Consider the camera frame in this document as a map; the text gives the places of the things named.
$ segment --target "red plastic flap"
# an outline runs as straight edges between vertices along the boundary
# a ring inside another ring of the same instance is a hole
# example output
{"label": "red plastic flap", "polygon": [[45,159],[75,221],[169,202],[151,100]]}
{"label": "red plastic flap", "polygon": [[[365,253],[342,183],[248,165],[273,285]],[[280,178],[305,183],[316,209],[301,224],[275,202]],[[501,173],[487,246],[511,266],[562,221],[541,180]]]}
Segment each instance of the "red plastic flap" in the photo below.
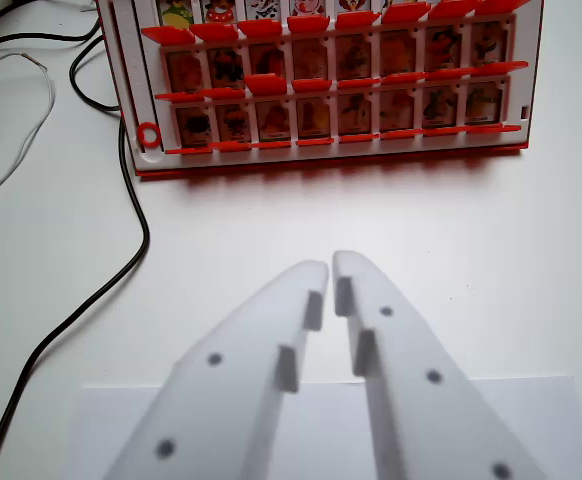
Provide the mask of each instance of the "red plastic flap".
{"label": "red plastic flap", "polygon": [[504,133],[517,132],[522,130],[520,125],[503,125],[502,123],[494,123],[492,125],[467,125],[467,133]]}
{"label": "red plastic flap", "polygon": [[282,34],[282,24],[271,18],[243,20],[238,22],[238,28],[249,38],[272,37]]}
{"label": "red plastic flap", "polygon": [[429,20],[464,17],[477,4],[478,0],[442,0],[429,12]]}
{"label": "red plastic flap", "polygon": [[362,87],[370,87],[371,85],[375,85],[376,83],[380,83],[379,78],[355,78],[353,80],[340,80],[338,82],[338,88],[340,89],[348,89],[348,88],[362,88]]}
{"label": "red plastic flap", "polygon": [[357,143],[370,142],[374,138],[378,138],[378,133],[361,133],[359,135],[340,135],[340,143]]}
{"label": "red plastic flap", "polygon": [[167,150],[164,153],[169,155],[196,155],[198,153],[211,153],[213,150],[209,147],[197,148],[176,148],[174,150]]}
{"label": "red plastic flap", "polygon": [[490,63],[476,68],[475,71],[471,73],[471,76],[486,77],[491,75],[506,75],[513,70],[519,70],[528,66],[529,62],[524,61]]}
{"label": "red plastic flap", "polygon": [[211,142],[209,147],[220,152],[245,152],[251,150],[252,146],[250,143],[245,142]]}
{"label": "red plastic flap", "polygon": [[159,93],[155,96],[158,100],[168,100],[171,103],[188,103],[188,102],[202,102],[204,95],[202,93]]}
{"label": "red plastic flap", "polygon": [[291,142],[286,140],[286,141],[281,141],[281,142],[260,142],[260,143],[254,143],[253,148],[259,148],[260,150],[267,150],[270,148],[289,148],[291,146]]}
{"label": "red plastic flap", "polygon": [[241,88],[207,88],[200,92],[205,97],[212,98],[213,100],[225,100],[229,98],[244,98],[245,93]]}
{"label": "red plastic flap", "polygon": [[456,133],[464,132],[467,127],[442,127],[442,128],[425,128],[422,130],[425,137],[438,137],[441,135],[455,135]]}
{"label": "red plastic flap", "polygon": [[321,32],[329,26],[331,17],[322,15],[304,15],[302,17],[288,17],[287,25],[292,33]]}
{"label": "red plastic flap", "polygon": [[427,2],[397,3],[384,12],[382,23],[410,23],[419,20],[431,10]]}
{"label": "red plastic flap", "polygon": [[309,147],[311,145],[329,145],[335,141],[335,138],[307,138],[305,140],[298,140],[297,143],[299,147]]}
{"label": "red plastic flap", "polygon": [[324,92],[331,88],[333,80],[324,80],[322,78],[306,78],[301,80],[293,80],[293,90],[298,93],[304,92]]}
{"label": "red plastic flap", "polygon": [[476,15],[496,15],[511,13],[530,0],[485,0],[475,7]]}
{"label": "red plastic flap", "polygon": [[253,95],[285,95],[287,93],[286,78],[278,77],[275,73],[246,75],[244,82]]}
{"label": "red plastic flap", "polygon": [[446,80],[448,78],[460,78],[465,75],[472,75],[475,72],[475,68],[445,68],[442,70],[436,70],[435,72],[428,72],[425,77],[427,80]]}
{"label": "red plastic flap", "polygon": [[398,138],[413,138],[423,132],[421,128],[412,128],[409,130],[393,130],[391,132],[385,132],[380,135],[382,140],[395,140]]}
{"label": "red plastic flap", "polygon": [[143,28],[142,34],[158,42],[160,45],[188,45],[195,43],[195,37],[189,30],[183,30],[175,27],[146,27]]}
{"label": "red plastic flap", "polygon": [[382,85],[394,85],[396,83],[415,83],[421,78],[426,78],[427,75],[428,74],[425,72],[393,73],[382,79]]}
{"label": "red plastic flap", "polygon": [[238,30],[224,23],[195,23],[189,30],[205,42],[232,42],[238,39]]}
{"label": "red plastic flap", "polygon": [[375,22],[376,18],[379,16],[379,13],[371,12],[370,10],[341,13],[335,19],[335,28],[347,29],[368,27]]}

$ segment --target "guess who game board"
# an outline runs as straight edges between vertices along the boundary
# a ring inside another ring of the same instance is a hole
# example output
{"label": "guess who game board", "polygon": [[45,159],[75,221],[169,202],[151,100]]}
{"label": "guess who game board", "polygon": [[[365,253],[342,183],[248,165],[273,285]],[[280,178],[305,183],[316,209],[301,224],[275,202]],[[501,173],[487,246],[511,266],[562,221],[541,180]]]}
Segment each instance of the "guess who game board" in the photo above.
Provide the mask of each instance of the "guess who game board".
{"label": "guess who game board", "polygon": [[136,172],[528,145],[542,0],[99,0]]}

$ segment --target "white paper sheet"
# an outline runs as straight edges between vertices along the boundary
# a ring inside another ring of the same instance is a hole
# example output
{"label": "white paper sheet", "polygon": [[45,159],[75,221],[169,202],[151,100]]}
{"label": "white paper sheet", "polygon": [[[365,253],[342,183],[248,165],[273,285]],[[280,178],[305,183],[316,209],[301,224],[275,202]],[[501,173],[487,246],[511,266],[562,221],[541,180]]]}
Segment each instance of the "white paper sheet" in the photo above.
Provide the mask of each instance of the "white paper sheet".
{"label": "white paper sheet", "polygon": [[[475,384],[550,480],[582,480],[582,413],[572,378]],[[65,480],[103,478],[157,391],[85,388]],[[298,395],[287,395],[269,478],[375,478],[363,384],[303,384]]]}

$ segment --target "gripper jaw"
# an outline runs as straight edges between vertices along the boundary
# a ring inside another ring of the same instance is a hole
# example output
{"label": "gripper jaw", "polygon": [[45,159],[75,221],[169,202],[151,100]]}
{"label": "gripper jaw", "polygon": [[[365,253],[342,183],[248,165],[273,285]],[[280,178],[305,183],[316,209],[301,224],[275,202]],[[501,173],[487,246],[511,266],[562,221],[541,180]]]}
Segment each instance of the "gripper jaw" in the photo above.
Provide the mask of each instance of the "gripper jaw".
{"label": "gripper jaw", "polygon": [[379,480],[546,479],[380,269],[337,252],[333,281],[365,378]]}
{"label": "gripper jaw", "polygon": [[264,480],[283,392],[319,330],[328,267],[305,261],[231,313],[175,365],[108,480]]}

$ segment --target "cartoon character picture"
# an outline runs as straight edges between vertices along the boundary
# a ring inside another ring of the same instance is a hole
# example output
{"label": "cartoon character picture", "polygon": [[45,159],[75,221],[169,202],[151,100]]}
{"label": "cartoon character picture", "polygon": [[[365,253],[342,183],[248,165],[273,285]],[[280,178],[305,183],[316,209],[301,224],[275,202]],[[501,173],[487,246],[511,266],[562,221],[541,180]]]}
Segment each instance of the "cartoon character picture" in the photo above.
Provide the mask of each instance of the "cartoon character picture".
{"label": "cartoon character picture", "polygon": [[413,97],[406,90],[385,90],[380,94],[380,131],[413,128]]}
{"label": "cartoon character picture", "polygon": [[382,32],[380,42],[383,76],[415,70],[415,38],[407,30]]}
{"label": "cartoon character picture", "polygon": [[172,92],[197,92],[202,88],[202,67],[192,52],[166,54]]}
{"label": "cartoon character picture", "polygon": [[251,45],[251,69],[254,74],[275,73],[284,77],[284,53],[275,43]]}
{"label": "cartoon character picture", "polygon": [[239,105],[219,105],[216,114],[221,141],[251,141],[249,115]]}
{"label": "cartoon character picture", "polygon": [[475,23],[471,34],[471,64],[481,67],[504,61],[507,31],[500,22]]}
{"label": "cartoon character picture", "polygon": [[291,0],[292,16],[297,15],[324,15],[324,0]]}
{"label": "cartoon character picture", "polygon": [[245,0],[247,20],[280,19],[280,0]]}
{"label": "cartoon character picture", "polygon": [[233,48],[210,49],[208,58],[213,88],[244,88],[242,57]]}
{"label": "cartoon character picture", "polygon": [[455,125],[457,95],[449,86],[431,87],[424,90],[424,128],[451,127]]}
{"label": "cartoon character picture", "polygon": [[336,5],[337,12],[359,12],[371,8],[370,0],[338,0]]}
{"label": "cartoon character picture", "polygon": [[190,0],[158,0],[160,23],[176,28],[189,28],[193,25]]}
{"label": "cartoon character picture", "polygon": [[179,108],[175,114],[183,148],[204,147],[209,143],[211,124],[200,108]]}
{"label": "cartoon character picture", "polygon": [[362,93],[338,97],[338,133],[340,135],[371,131],[371,102]]}
{"label": "cartoon character picture", "polygon": [[460,65],[462,35],[453,26],[427,28],[424,69],[427,72]]}
{"label": "cartoon character picture", "polygon": [[328,137],[329,106],[321,98],[301,98],[296,102],[298,112],[298,137]]}
{"label": "cartoon character picture", "polygon": [[260,141],[288,140],[291,138],[289,112],[280,102],[256,103]]}
{"label": "cartoon character picture", "polygon": [[317,38],[293,42],[293,69],[297,79],[326,78],[327,47]]}
{"label": "cartoon character picture", "polygon": [[235,0],[209,0],[203,8],[203,11],[206,11],[204,21],[206,23],[234,23],[234,9]]}
{"label": "cartoon character picture", "polygon": [[338,80],[368,77],[371,72],[371,45],[363,35],[336,37]]}
{"label": "cartoon character picture", "polygon": [[469,85],[465,123],[476,125],[497,122],[500,118],[501,93],[493,82]]}

